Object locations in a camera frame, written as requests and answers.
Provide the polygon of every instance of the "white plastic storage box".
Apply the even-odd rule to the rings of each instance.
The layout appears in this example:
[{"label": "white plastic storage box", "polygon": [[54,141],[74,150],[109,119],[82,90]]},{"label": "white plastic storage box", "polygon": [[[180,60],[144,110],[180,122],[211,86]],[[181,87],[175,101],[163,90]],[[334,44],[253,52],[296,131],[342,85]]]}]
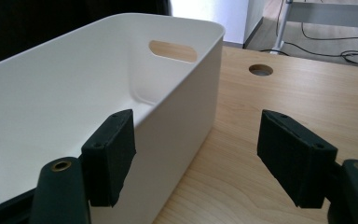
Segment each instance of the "white plastic storage box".
[{"label": "white plastic storage box", "polygon": [[[223,34],[208,21],[121,14],[0,62],[0,203],[131,108],[137,154],[117,205],[91,217],[152,223],[213,125]],[[190,46],[197,60],[158,56],[153,40]]]}]

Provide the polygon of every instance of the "light wood desk surface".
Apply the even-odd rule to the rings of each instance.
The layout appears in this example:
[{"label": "light wood desk surface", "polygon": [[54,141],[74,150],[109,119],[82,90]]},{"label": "light wood desk surface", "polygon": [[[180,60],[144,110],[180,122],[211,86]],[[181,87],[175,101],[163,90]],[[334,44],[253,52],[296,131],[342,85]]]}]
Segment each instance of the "light wood desk surface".
[{"label": "light wood desk surface", "polygon": [[[273,68],[268,77],[249,66]],[[327,223],[322,210],[296,208],[256,155],[261,110],[296,119],[358,159],[358,67],[223,48],[216,119],[156,224]]]}]

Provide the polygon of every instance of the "box handle hole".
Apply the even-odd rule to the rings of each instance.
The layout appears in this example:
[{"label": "box handle hole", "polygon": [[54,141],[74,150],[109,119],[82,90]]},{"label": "box handle hole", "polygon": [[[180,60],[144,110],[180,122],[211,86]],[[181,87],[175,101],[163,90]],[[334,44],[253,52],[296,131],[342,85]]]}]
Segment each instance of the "box handle hole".
[{"label": "box handle hole", "polygon": [[161,57],[193,63],[197,60],[197,52],[185,45],[152,40],[149,43],[150,50]]}]

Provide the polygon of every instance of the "cable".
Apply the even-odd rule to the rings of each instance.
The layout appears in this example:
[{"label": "cable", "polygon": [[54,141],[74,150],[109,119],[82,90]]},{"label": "cable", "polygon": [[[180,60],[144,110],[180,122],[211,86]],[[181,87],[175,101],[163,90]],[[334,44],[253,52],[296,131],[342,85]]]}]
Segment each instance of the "cable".
[{"label": "cable", "polygon": [[266,52],[266,51],[269,51],[269,52],[271,52],[271,51],[273,51],[273,52],[278,52],[279,54],[282,54],[282,55],[285,55],[285,56],[289,56],[289,57],[290,57],[289,54],[287,54],[287,53],[285,53],[285,52],[283,52],[283,51],[277,50],[277,49],[262,49],[262,50],[260,50],[260,52]]},{"label": "cable", "polygon": [[[283,6],[283,1],[282,0],[282,3],[281,3],[281,8],[279,10],[279,13],[278,13],[278,19],[277,19],[277,23],[276,23],[276,29],[275,29],[275,34],[278,35],[278,26],[279,26],[279,18],[281,16],[281,13],[282,13],[282,6]],[[303,33],[303,35],[308,38],[308,39],[312,39],[312,40],[345,40],[345,39],[358,39],[358,36],[354,36],[354,37],[341,37],[341,38],[315,38],[315,37],[310,37],[310,36],[307,36],[304,32],[304,23],[301,22],[301,31]],[[291,46],[294,46],[298,49],[301,49],[309,54],[313,54],[313,55],[317,55],[317,56],[323,56],[323,57],[333,57],[333,58],[342,58],[344,59],[346,62],[348,63],[355,63],[355,64],[358,64],[358,62],[352,60],[351,58],[353,57],[358,57],[358,50],[345,50],[343,52],[341,52],[339,55],[331,55],[331,54],[321,54],[321,53],[315,53],[315,52],[312,52],[312,51],[309,51],[307,49],[303,49],[301,48],[299,45],[296,45],[296,44],[293,44],[293,43],[290,43],[290,42],[285,42],[285,44],[287,45],[291,45]],[[265,50],[261,50],[261,51],[278,51],[278,52],[282,52],[282,51],[279,51],[279,50],[270,50],[270,49],[265,49]]]}]

